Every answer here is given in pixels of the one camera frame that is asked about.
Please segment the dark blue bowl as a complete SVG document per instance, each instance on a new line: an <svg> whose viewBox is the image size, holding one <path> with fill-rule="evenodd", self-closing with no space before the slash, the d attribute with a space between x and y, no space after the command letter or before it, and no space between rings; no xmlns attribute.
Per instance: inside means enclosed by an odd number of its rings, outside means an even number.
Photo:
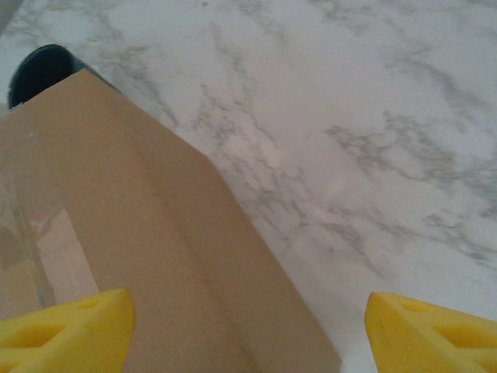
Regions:
<svg viewBox="0 0 497 373"><path fill-rule="evenodd" d="M47 44L26 56L15 70L7 95L12 109L81 70L107 81L72 52L58 44Z"/></svg>

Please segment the clear packing tape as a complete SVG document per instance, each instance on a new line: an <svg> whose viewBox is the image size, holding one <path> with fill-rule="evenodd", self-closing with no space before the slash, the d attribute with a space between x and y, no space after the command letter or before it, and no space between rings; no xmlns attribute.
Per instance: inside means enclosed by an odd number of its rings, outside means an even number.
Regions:
<svg viewBox="0 0 497 373"><path fill-rule="evenodd" d="M99 293L67 212L27 207L0 171L0 319Z"/></svg>

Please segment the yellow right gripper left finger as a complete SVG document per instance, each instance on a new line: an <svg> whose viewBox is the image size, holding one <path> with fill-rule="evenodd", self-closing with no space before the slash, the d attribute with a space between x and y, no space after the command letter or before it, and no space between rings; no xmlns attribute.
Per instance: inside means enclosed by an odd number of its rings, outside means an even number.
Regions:
<svg viewBox="0 0 497 373"><path fill-rule="evenodd" d="M127 289L0 321L0 373L121 373L136 313Z"/></svg>

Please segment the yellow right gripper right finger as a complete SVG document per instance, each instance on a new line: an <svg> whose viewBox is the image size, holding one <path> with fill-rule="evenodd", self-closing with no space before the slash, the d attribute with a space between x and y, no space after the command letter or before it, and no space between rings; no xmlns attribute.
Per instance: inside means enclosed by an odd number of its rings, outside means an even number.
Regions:
<svg viewBox="0 0 497 373"><path fill-rule="evenodd" d="M497 322L387 292L364 321L378 373L497 373Z"/></svg>

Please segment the brown cardboard box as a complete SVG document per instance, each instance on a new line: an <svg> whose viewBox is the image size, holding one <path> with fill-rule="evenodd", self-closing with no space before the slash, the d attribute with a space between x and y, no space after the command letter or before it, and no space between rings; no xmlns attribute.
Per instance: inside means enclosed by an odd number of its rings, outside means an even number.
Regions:
<svg viewBox="0 0 497 373"><path fill-rule="evenodd" d="M341 361L212 162L87 71L0 119L36 248L129 290L126 373L339 373Z"/></svg>

